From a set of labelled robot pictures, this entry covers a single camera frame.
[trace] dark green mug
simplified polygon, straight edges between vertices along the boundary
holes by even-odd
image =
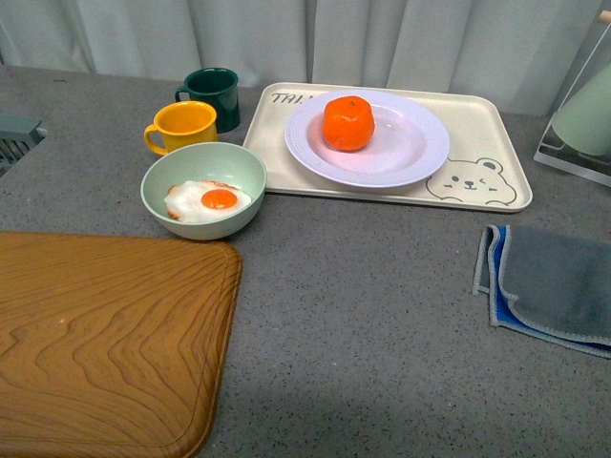
[[[205,102],[217,112],[217,132],[229,132],[240,125],[238,76],[229,69],[214,67],[189,74],[174,97],[180,102],[180,93],[189,94],[191,100]]]

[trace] gray cloth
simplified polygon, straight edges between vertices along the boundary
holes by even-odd
[[[492,325],[611,358],[611,245],[530,227],[488,226],[474,293]]]

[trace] egg white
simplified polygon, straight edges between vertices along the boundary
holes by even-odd
[[[212,209],[201,203],[201,196],[214,189],[231,191],[238,201],[230,208]],[[223,219],[239,212],[252,199],[240,189],[217,181],[188,180],[180,185],[172,186],[164,199],[168,215],[182,222],[211,222]]]

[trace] tray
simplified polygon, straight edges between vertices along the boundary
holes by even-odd
[[[198,453],[242,274],[231,245],[0,233],[0,267],[0,456]]]
[[[354,198],[502,213],[533,199],[530,185],[495,105],[472,95],[372,89],[399,94],[437,115],[450,135],[450,155],[431,177],[394,188],[359,188],[320,177],[301,165],[284,143],[288,116],[311,97],[350,86],[275,83],[263,90],[243,146],[267,168],[271,193]]]

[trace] cutting board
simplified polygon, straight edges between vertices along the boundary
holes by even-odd
[[[196,455],[241,276],[225,242],[0,233],[0,456]]]

